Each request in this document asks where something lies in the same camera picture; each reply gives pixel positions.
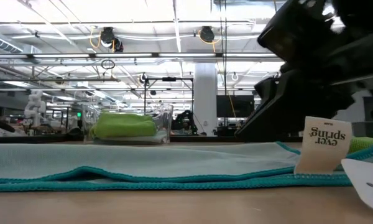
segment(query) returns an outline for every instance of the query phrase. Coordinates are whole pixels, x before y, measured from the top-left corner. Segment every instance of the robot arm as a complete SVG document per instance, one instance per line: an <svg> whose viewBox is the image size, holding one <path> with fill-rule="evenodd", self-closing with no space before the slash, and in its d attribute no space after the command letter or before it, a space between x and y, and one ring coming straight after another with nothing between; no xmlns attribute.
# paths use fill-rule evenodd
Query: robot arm
<svg viewBox="0 0 373 224"><path fill-rule="evenodd" d="M41 101L43 92L42 91L32 91L29 95L29 102L25 107L25 118L33 118L33 126L40 126L40 113L45 113L45 102ZM24 120L25 125L29 125L28 120Z"/></svg>
<svg viewBox="0 0 373 224"><path fill-rule="evenodd" d="M354 103L351 95L373 94L373 0L333 0L346 27L331 30L325 0L288 0L263 30L258 43L285 61L278 80L255 85L262 105L236 132L245 141L276 141L301 131L306 116L332 118Z"/></svg>

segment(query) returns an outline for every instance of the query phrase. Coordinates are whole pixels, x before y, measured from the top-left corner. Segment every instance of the white column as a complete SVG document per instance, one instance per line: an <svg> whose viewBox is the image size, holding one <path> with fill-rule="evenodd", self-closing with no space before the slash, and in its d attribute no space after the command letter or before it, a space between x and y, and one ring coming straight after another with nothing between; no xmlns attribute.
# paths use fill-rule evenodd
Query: white column
<svg viewBox="0 0 373 224"><path fill-rule="evenodd" d="M217 128L217 69L215 63L195 64L194 77L195 124L198 133L214 136Z"/></svg>

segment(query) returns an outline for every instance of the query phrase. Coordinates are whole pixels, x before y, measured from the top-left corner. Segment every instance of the computer screen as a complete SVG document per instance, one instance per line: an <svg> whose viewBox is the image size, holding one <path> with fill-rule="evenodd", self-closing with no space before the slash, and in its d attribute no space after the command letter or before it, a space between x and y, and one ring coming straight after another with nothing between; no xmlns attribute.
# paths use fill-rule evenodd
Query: computer screen
<svg viewBox="0 0 373 224"><path fill-rule="evenodd" d="M239 96L217 96L217 117L223 118L233 118L235 117L231 101L231 97L235 114L237 118L246 118L254 111L254 96L253 95L239 95Z"/></svg>

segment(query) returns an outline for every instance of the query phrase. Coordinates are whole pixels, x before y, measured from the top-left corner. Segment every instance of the green cloth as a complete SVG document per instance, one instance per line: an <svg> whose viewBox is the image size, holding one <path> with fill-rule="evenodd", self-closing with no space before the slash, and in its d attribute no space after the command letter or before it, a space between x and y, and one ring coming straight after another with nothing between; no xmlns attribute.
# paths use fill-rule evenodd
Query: green cloth
<svg viewBox="0 0 373 224"><path fill-rule="evenodd" d="M352 138L348 153L357 152L373 145L373 138L356 137Z"/></svg>
<svg viewBox="0 0 373 224"><path fill-rule="evenodd" d="M154 136L156 135L156 125L151 116L101 113L90 133L92 136L101 139Z"/></svg>

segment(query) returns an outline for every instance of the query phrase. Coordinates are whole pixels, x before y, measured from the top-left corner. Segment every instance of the table surface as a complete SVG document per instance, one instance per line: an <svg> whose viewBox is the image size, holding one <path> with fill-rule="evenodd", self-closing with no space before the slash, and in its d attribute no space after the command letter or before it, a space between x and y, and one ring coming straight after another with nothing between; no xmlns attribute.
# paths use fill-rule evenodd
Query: table surface
<svg viewBox="0 0 373 224"><path fill-rule="evenodd" d="M373 223L353 187L0 193L0 223Z"/></svg>

